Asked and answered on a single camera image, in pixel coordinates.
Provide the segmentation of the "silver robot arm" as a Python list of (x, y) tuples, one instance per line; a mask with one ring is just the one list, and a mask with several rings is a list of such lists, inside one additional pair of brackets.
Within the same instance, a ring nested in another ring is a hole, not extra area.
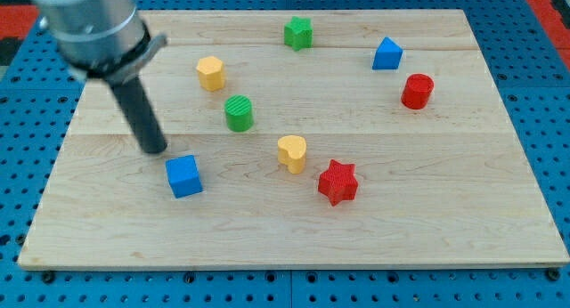
[(164, 34), (151, 36), (134, 0), (32, 0), (41, 27), (56, 39), (70, 68), (82, 78), (123, 85), (136, 78), (160, 48)]

